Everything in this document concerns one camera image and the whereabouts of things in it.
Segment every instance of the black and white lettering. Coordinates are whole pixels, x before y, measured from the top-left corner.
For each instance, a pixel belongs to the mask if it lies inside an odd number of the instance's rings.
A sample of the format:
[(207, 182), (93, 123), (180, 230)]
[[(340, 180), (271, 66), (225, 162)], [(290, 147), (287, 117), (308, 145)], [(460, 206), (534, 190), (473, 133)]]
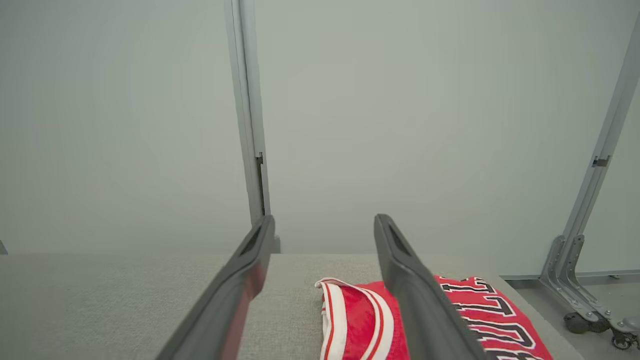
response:
[(469, 329), (477, 334), (478, 340), (480, 341), (493, 339), (505, 343), (520, 344), (525, 348), (534, 348), (536, 346), (535, 341), (533, 341), (527, 329), (519, 323), (497, 323), (473, 320), (466, 316), (462, 318), (466, 320)]
[(497, 360), (544, 360), (526, 351), (505, 350), (503, 348), (487, 348), (485, 351)]
[(474, 293), (489, 293), (495, 294), (496, 291), (493, 286), (489, 285), (486, 281), (476, 277), (474, 279), (473, 286), (458, 286), (450, 284), (441, 284), (442, 291), (471, 291)]
[(467, 303), (453, 303), (456, 310), (472, 309), (476, 311), (485, 311), (487, 313), (501, 314), (504, 317), (516, 316), (515, 311), (511, 308), (509, 303), (500, 296), (485, 296), (483, 297), (487, 301), (493, 301), (496, 306), (486, 304), (467, 304)]

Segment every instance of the white wall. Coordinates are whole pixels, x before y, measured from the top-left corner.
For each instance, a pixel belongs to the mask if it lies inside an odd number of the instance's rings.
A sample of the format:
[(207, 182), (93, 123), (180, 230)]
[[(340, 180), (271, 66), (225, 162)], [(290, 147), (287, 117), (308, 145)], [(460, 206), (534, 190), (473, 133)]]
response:
[(0, 3), (0, 239), (230, 251), (250, 228), (222, 1)]
[(419, 252), (537, 274), (562, 233), (640, 3), (258, 1), (283, 252)]
[(640, 269), (640, 88), (584, 230), (577, 271)]

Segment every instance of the gray fabric surface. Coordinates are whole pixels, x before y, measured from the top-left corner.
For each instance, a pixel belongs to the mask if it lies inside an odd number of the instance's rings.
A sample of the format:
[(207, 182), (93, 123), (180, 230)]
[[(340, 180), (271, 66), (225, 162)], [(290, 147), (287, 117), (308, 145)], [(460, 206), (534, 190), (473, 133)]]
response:
[[(421, 256), (440, 275), (480, 276), (529, 318), (556, 359), (580, 354), (497, 275), (471, 259)], [(227, 256), (23, 254), (0, 257), (0, 359), (150, 359)], [(380, 280), (374, 255), (271, 258), (239, 359), (317, 359), (322, 277)]]

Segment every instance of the red fabric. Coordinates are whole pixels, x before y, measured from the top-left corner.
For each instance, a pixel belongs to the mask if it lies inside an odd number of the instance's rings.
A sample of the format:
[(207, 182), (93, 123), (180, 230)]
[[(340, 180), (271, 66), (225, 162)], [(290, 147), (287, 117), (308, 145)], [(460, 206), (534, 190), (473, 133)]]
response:
[[(440, 276), (436, 276), (435, 279), (465, 319), (469, 329), (477, 334), (480, 344), (487, 353), (493, 354), (500, 360), (552, 359), (529, 319), (499, 290), (478, 277), (461, 281)], [(400, 310), (395, 298), (384, 288), (381, 281), (355, 286), (371, 290), (381, 296), (383, 303), (386, 303), (386, 306), (391, 310), (392, 319), (383, 316), (382, 309), (385, 304), (378, 304), (375, 297), (369, 298), (363, 293), (365, 290), (361, 291), (344, 283), (339, 284), (340, 281), (335, 279), (325, 278), (318, 284), (322, 282), (340, 286), (344, 297), (347, 333), (343, 359), (360, 359), (365, 354), (367, 347), (372, 345), (375, 346), (367, 357), (368, 359), (409, 359)], [(378, 308), (380, 329), (375, 343), (372, 342), (376, 326), (374, 306)], [(381, 349), (378, 349), (378, 345), (381, 343), (380, 338), (384, 333), (383, 329), (387, 330), (388, 336), (391, 328), (393, 328), (393, 337), (390, 348), (388, 346), (385, 348), (383, 345)]]

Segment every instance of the folded clothing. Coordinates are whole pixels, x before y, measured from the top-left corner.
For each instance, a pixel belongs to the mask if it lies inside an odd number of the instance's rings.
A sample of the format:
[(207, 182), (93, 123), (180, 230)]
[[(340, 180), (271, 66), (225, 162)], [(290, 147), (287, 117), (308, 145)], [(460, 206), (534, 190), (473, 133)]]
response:
[[(479, 277), (435, 276), (484, 351), (497, 359), (552, 359), (531, 321)], [(400, 309), (382, 281), (351, 285), (325, 277), (320, 359), (409, 359)]]

